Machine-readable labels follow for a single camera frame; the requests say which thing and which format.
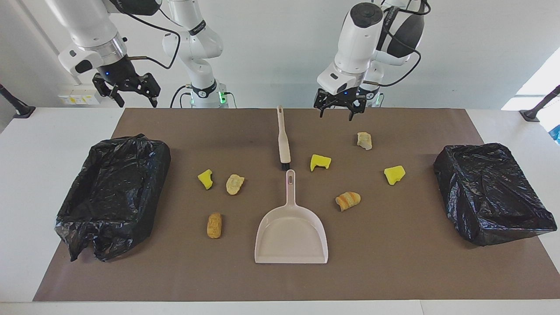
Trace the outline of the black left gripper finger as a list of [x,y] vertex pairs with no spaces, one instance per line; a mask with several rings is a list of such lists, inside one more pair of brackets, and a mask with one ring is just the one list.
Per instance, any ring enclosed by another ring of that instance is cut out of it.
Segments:
[[349,105],[349,121],[352,121],[354,114],[364,113],[366,108],[367,98],[365,95],[356,95],[354,101]]
[[322,88],[318,88],[314,100],[314,108],[320,111],[319,117],[322,118],[324,111],[332,107],[333,96]]

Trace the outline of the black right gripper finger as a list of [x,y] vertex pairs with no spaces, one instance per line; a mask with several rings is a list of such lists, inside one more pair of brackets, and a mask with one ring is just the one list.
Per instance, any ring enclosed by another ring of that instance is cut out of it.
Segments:
[[151,73],[146,73],[142,76],[136,76],[135,92],[148,98],[151,106],[156,108],[158,106],[157,98],[160,95],[161,88],[156,78]]
[[125,102],[122,96],[119,94],[118,84],[115,84],[112,86],[112,88],[109,88],[107,82],[104,80],[104,78],[102,78],[100,73],[96,73],[94,75],[94,77],[92,78],[92,82],[94,84],[94,87],[102,97],[109,97],[110,99],[114,100],[114,102],[116,102],[116,104],[118,104],[120,108],[124,107]]

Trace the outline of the yellow notched sponge piece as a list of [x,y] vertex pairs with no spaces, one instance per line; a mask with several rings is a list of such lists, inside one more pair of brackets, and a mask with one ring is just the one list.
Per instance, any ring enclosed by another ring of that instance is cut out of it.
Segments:
[[313,172],[316,167],[329,169],[332,158],[313,154],[310,159],[310,171]]

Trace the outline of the beige brush black bristles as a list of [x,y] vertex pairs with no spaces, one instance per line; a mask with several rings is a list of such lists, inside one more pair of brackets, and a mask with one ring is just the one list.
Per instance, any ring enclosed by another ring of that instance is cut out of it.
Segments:
[[278,118],[278,148],[280,163],[283,171],[290,169],[291,154],[289,148],[289,141],[285,130],[284,112],[282,106],[277,107]]

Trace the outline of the yellow blocky sponge piece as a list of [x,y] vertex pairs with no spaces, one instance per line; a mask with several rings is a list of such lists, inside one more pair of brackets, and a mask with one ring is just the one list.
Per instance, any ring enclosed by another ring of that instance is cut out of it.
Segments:
[[391,186],[401,181],[406,175],[406,171],[402,165],[386,168],[383,173],[386,176],[388,184]]

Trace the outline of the orange striped food piece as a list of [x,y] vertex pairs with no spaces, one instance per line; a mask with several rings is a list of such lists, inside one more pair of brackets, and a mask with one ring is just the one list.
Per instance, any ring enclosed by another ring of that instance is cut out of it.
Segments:
[[361,201],[361,196],[357,192],[347,191],[341,195],[336,196],[335,202],[339,206],[340,212],[344,212],[356,205]]

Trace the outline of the yellow wedge sponge piece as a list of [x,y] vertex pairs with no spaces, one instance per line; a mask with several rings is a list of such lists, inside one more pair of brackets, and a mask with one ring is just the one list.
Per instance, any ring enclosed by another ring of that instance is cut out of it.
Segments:
[[197,178],[200,181],[200,183],[202,183],[202,185],[204,186],[204,188],[206,190],[209,190],[212,186],[213,186],[213,180],[212,180],[212,170],[211,169],[207,169],[204,170],[202,173],[198,174]]

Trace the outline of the beige food piece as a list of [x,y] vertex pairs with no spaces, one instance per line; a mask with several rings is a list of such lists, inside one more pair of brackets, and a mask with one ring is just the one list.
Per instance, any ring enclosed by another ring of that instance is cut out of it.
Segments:
[[226,181],[227,193],[231,196],[238,194],[244,181],[245,177],[240,177],[238,174],[230,175],[230,177]]

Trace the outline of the beige plastic dustpan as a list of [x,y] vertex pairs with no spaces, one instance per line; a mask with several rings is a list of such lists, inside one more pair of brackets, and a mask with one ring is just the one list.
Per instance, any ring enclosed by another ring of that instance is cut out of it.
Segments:
[[313,211],[296,203],[296,172],[286,171],[286,203],[261,219],[255,238],[257,264],[327,264],[328,241]]

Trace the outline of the brown oblong bread roll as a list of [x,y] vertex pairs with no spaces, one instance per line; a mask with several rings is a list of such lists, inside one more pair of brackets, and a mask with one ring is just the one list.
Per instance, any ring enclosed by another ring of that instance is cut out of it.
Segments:
[[206,224],[206,234],[211,239],[219,239],[222,234],[222,215],[221,213],[212,213],[208,216]]

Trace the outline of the open bin black bag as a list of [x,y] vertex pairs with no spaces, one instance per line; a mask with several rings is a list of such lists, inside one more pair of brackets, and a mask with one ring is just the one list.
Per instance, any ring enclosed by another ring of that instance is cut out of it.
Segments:
[[110,261],[149,238],[171,161],[168,145],[144,134],[92,146],[56,214],[70,261],[89,245]]

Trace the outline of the bin covered black bag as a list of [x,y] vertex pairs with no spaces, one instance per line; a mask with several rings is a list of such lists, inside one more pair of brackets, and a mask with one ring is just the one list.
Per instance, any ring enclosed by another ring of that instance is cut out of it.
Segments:
[[447,218],[474,245],[500,245],[558,229],[501,143],[447,145],[433,168]]

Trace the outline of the black pole stand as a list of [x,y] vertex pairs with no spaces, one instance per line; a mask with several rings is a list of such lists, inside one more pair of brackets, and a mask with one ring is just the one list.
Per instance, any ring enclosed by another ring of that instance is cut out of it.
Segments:
[[538,112],[544,109],[548,105],[548,103],[551,102],[554,98],[558,97],[558,95],[560,95],[560,84],[556,86],[550,93],[544,96],[542,100],[540,100],[540,102],[538,102],[538,104],[536,104],[536,106],[534,106],[532,109],[519,110],[519,113],[527,122],[540,122],[540,120],[537,118]]
[[36,106],[29,106],[16,96],[13,96],[2,84],[0,84],[0,95],[14,107],[16,112],[13,115],[14,119],[29,118],[36,110]]

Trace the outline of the brown table mat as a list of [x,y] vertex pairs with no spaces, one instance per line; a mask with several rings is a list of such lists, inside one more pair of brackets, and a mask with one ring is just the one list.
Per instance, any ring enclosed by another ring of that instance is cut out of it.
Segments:
[[[110,262],[60,244],[34,301],[287,301],[560,299],[560,274],[541,241],[478,247],[444,210],[433,163],[446,145],[480,145],[464,110],[288,109],[297,203],[322,221],[327,264],[256,264],[258,225],[285,204],[275,109],[126,109],[113,136],[145,134],[171,150],[151,236]],[[367,132],[373,148],[357,146]],[[332,158],[310,171],[313,154]],[[389,185],[383,171],[402,165]],[[211,169],[206,190],[198,174]],[[226,191],[244,177],[238,194]],[[340,212],[335,198],[357,192]],[[207,219],[222,215],[219,239]]]

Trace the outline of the white wall outlet box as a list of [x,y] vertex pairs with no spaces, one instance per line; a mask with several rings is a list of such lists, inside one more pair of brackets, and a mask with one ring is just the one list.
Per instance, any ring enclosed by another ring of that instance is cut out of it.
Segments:
[[91,84],[63,84],[58,88],[57,97],[64,105],[70,106],[98,106],[103,100]]

